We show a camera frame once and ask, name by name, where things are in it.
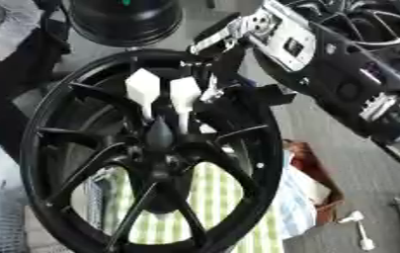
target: white plastic fixture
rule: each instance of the white plastic fixture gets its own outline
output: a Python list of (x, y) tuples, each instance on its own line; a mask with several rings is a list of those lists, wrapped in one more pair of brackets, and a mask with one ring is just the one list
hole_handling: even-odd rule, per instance
[(189, 116), (195, 100), (201, 95), (201, 89), (194, 77), (172, 80), (170, 89), (172, 104), (180, 117), (180, 130), (182, 133), (187, 133), (189, 130)]
[(152, 120), (152, 103), (161, 94), (161, 79), (141, 68), (125, 80), (127, 97), (142, 108), (144, 117)]

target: floor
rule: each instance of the floor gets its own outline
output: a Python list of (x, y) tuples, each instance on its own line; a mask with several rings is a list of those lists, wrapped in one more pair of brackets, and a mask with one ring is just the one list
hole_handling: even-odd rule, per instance
[[(182, 0), (185, 21), (170, 38), (156, 47), (184, 50), (198, 32), (229, 12), (251, 13), (260, 0), (217, 0), (217, 11), (205, 9), (203, 1)], [(97, 45), (72, 33), (73, 53), (66, 56), (60, 70), (75, 70), (97, 58), (120, 52), (121, 48)], [(272, 83), (249, 53), (241, 73), (261, 84)], [(30, 93), (18, 104), (31, 114), (39, 100)], [(318, 109), (309, 98), (298, 96), (292, 105), (274, 108), (285, 138), (307, 141), (346, 195), (339, 214), (352, 210), (365, 214), (364, 225), (376, 244), (375, 253), (400, 253), (400, 224), (393, 198), (400, 196), (400, 165), (370, 142), (360, 139)], [(285, 243), (287, 253), (361, 252), (353, 224), (326, 225)]]

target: gray shirt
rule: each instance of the gray shirt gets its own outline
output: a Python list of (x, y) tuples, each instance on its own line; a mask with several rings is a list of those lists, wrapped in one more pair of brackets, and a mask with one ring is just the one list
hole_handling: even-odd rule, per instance
[(39, 26), (40, 16), (33, 0), (0, 0), (0, 60), (17, 50)]

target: robotic arm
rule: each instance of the robotic arm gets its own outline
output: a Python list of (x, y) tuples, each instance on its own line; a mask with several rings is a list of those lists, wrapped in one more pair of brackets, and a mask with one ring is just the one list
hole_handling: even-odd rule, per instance
[(252, 47), (260, 65), (282, 85), (311, 96), (400, 162), (400, 73), (388, 64), (276, 0), (205, 31), (190, 52), (220, 56), (237, 47)]

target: green checkered fabric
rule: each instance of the green checkered fabric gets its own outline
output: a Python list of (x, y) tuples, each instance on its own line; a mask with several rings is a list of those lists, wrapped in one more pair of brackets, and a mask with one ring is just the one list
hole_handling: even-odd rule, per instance
[[(104, 216), (104, 230), (112, 234), (129, 207), (133, 195), (124, 170), (112, 175), (111, 200)], [(194, 180), (188, 202), (206, 229), (225, 219), (243, 196), (241, 186), (231, 176), (210, 163), (195, 168)], [(130, 241), (139, 244), (164, 244), (191, 237), (190, 228), (179, 211), (155, 215), (144, 211), (135, 222)], [(271, 207), (261, 222), (241, 240), (234, 253), (280, 253), (281, 241), (277, 235), (276, 212)]]

